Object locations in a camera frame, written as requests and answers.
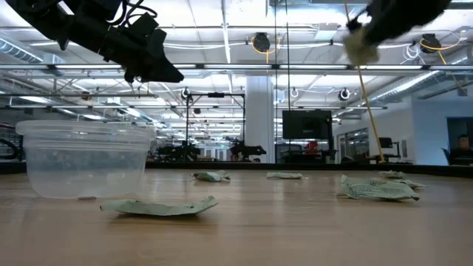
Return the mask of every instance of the monitor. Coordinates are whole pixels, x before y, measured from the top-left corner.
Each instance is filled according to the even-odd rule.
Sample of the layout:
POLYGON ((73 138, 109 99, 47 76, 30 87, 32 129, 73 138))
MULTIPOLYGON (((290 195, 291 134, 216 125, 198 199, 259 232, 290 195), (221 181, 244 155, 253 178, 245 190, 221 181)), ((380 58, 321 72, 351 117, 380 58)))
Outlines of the monitor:
POLYGON ((390 149, 392 148, 392 139, 390 137, 380 137, 379 144, 383 149, 390 149))
POLYGON ((331 137, 331 111, 282 111, 282 138, 328 140, 331 137))

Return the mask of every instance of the clear plastic tub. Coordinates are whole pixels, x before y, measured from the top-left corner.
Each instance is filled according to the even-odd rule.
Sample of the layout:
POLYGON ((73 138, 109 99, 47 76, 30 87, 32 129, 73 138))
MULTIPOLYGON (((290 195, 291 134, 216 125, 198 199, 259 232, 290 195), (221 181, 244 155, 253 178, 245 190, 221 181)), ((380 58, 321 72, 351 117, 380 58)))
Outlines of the clear plastic tub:
POLYGON ((43 197, 115 197, 137 189, 156 133, 136 126, 61 120, 16 124, 27 174, 43 197))

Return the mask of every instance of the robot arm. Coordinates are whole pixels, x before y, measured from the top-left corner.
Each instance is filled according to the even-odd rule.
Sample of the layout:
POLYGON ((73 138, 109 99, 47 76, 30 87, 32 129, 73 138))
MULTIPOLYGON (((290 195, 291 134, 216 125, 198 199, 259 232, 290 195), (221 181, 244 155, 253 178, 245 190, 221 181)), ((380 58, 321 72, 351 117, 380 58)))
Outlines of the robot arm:
POLYGON ((114 61, 125 70, 125 79, 133 82, 181 82, 184 76, 164 55, 166 33, 157 29, 158 23, 144 13, 138 20, 128 22, 139 4, 128 0, 64 0, 74 15, 68 15, 58 4, 60 0, 7 0, 7 3, 28 23, 47 38, 57 41, 62 50, 70 41, 114 61), (119 21, 115 17, 122 4, 119 21), (133 8, 126 14, 128 5, 133 8))
POLYGON ((415 26, 437 18, 451 0, 373 0, 366 8, 372 20, 361 26, 357 18, 348 22, 350 36, 344 39, 349 59, 354 64, 378 60, 376 47, 389 38, 397 38, 415 26))

